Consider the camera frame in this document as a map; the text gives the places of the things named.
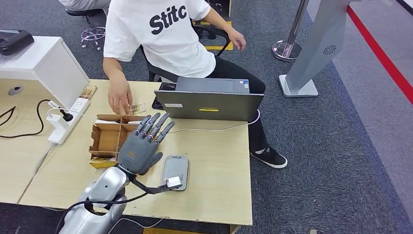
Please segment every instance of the human hand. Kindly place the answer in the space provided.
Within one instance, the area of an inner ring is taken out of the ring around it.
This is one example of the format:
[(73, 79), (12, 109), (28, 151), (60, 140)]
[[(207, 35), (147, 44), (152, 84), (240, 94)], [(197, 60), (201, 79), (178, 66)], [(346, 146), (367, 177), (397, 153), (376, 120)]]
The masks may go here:
[(244, 39), (244, 36), (234, 28), (231, 28), (229, 31), (227, 31), (227, 33), (229, 39), (231, 40), (232, 44), (234, 44), (235, 48), (243, 51), (246, 47), (246, 41)]
[(120, 114), (120, 106), (125, 110), (125, 113), (130, 114), (132, 106), (132, 92), (129, 83), (126, 81), (123, 73), (110, 77), (110, 85), (108, 91), (109, 106), (117, 115)]

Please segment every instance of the red line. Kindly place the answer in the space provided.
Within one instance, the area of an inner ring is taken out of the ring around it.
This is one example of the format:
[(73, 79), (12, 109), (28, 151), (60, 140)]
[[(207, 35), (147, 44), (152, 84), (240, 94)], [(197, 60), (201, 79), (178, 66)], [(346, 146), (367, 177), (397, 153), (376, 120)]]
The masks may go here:
[(367, 30), (366, 26), (361, 22), (358, 16), (354, 13), (350, 5), (347, 7), (347, 13), (353, 20), (357, 29), (366, 40), (367, 44), (370, 46), (373, 53), (376, 55), (378, 60), (383, 65), (384, 69), (389, 73), (390, 77), (394, 80), (400, 90), (404, 93), (407, 99), (413, 104), (413, 87), (404, 78), (403, 74), (398, 70), (390, 58), (386, 55), (383, 49), (378, 45), (377, 41), (373, 38), (370, 32)]

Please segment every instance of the wooden table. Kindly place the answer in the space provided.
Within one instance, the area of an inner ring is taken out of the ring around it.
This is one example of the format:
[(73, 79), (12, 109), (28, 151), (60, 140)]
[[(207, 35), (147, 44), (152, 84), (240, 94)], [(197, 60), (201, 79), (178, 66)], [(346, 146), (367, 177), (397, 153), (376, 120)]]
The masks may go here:
[[(15, 86), (23, 86), (20, 94), (9, 96), (8, 91)], [(0, 135), (15, 136), (25, 133), (35, 133), (40, 130), (40, 121), (36, 114), (37, 103), (42, 99), (52, 99), (53, 96), (36, 80), (0, 79), (0, 114), (13, 106), (16, 110), (12, 118), (0, 127)], [(46, 120), (46, 112), (50, 106), (46, 102), (40, 105), (39, 112)], [(5, 121), (9, 114), (0, 118)], [(0, 138), (0, 201), (18, 203), (29, 184), (39, 159), (49, 149), (51, 143), (47, 140), (53, 127), (45, 121), (45, 127), (37, 136), (24, 136), (13, 139)]]
[[(148, 111), (159, 83), (130, 82), (134, 103), (145, 103)], [(102, 173), (88, 164), (88, 147), (97, 114), (109, 114), (107, 80), (91, 80), (98, 86), (90, 107), (66, 142), (46, 158), (19, 204), (67, 208), (77, 202), (87, 185)], [(243, 124), (235, 121), (176, 119), (172, 130), (182, 128), (223, 129)], [(190, 161), (188, 187), (183, 192), (148, 195), (127, 205), (124, 214), (147, 217), (252, 225), (251, 184), (246, 126), (223, 132), (182, 131), (169, 134), (160, 145), (164, 157), (138, 180), (147, 186), (160, 185), (164, 159), (168, 155), (186, 155)], [(128, 198), (142, 194), (129, 185)]]

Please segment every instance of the white t-shirt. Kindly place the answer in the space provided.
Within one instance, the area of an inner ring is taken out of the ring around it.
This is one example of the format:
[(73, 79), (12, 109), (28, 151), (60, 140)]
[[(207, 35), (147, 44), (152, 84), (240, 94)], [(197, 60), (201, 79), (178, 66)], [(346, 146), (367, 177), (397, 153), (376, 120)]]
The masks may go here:
[(155, 67), (182, 77), (207, 77), (215, 57), (198, 41), (189, 18), (201, 20), (209, 10), (204, 0), (112, 0), (103, 56), (131, 61), (142, 45)]

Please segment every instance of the chair wheel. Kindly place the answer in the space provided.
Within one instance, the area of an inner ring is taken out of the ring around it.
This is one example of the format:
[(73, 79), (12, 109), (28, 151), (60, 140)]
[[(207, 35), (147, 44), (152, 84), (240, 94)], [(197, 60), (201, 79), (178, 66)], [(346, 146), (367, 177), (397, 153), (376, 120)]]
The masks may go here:
[(217, 38), (217, 35), (216, 34), (212, 34), (212, 33), (209, 33), (208, 34), (208, 39), (210, 39), (210, 40), (215, 40)]

